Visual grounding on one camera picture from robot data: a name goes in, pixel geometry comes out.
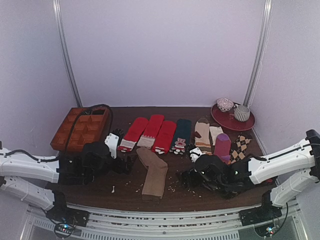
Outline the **tan ribbed sock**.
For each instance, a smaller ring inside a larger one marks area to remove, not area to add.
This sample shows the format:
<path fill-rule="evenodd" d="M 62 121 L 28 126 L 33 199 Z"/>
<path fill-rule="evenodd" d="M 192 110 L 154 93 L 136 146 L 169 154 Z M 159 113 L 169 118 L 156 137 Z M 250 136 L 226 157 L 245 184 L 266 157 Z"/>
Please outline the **tan ribbed sock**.
<path fill-rule="evenodd" d="M 148 148 L 140 147 L 136 153 L 147 170 L 141 192 L 142 200 L 158 204 L 163 198 L 168 164 Z"/>

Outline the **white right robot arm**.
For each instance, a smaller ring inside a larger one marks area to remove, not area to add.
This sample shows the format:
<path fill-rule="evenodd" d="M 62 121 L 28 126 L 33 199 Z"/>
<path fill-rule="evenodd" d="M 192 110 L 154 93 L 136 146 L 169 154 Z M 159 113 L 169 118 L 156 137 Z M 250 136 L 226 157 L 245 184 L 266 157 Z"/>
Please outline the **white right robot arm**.
<path fill-rule="evenodd" d="M 196 147 L 190 150 L 189 156 L 193 167 L 178 175 L 183 186 L 203 186 L 221 192 L 227 199 L 293 172 L 281 185 L 262 195 L 261 206 L 256 210 L 261 221 L 268 220 L 309 184 L 320 181 L 320 135 L 314 129 L 308 130 L 305 138 L 290 147 L 265 156 L 250 154 L 230 165 Z"/>

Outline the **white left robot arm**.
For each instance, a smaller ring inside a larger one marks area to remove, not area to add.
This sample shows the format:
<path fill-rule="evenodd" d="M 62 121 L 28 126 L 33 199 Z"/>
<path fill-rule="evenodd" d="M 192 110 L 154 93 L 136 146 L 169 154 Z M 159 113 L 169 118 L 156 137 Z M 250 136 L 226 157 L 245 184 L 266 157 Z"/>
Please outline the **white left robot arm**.
<path fill-rule="evenodd" d="M 97 177 L 114 171 L 129 174 L 133 161 L 117 155 L 117 146 L 103 142 L 86 143 L 80 153 L 35 156 L 23 149 L 0 150 L 0 188 L 41 208 L 48 218 L 69 221 L 75 214 L 67 207 L 65 195 L 28 181 L 42 180 L 59 185 L 88 185 Z"/>

